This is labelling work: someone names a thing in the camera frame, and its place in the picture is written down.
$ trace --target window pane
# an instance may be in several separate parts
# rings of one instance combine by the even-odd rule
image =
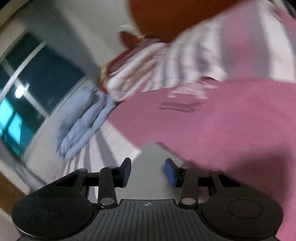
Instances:
[[[81,70],[44,47],[24,68],[19,79],[24,85],[30,84],[28,91],[51,113],[83,76]]]
[[[31,34],[25,34],[6,55],[8,63],[16,70],[40,43]]]
[[[15,98],[12,86],[0,105],[1,136],[10,149],[22,156],[44,117],[22,96]]]
[[[9,75],[5,72],[3,67],[0,65],[0,89],[1,90],[6,85],[8,80],[9,80]]]

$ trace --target folded blue cloth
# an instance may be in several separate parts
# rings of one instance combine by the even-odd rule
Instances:
[[[73,95],[65,108],[69,110],[57,124],[56,143],[60,157],[68,161],[73,159],[100,129],[114,107],[112,97],[97,88],[83,89]]]

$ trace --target metal screw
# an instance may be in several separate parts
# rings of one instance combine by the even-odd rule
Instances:
[[[193,198],[187,197],[183,198],[181,200],[181,203],[183,203],[184,205],[193,205],[195,203],[195,200]]]
[[[106,197],[106,198],[101,199],[100,203],[105,207],[105,206],[112,205],[113,203],[115,203],[115,201],[113,198]]]

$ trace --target window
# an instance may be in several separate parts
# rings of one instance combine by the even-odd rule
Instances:
[[[35,133],[71,89],[81,70],[31,34],[0,62],[0,137],[22,157]]]

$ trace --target brown headboard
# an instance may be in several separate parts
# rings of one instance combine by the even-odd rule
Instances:
[[[180,32],[239,0],[128,0],[129,8],[142,34],[155,34],[170,42]]]

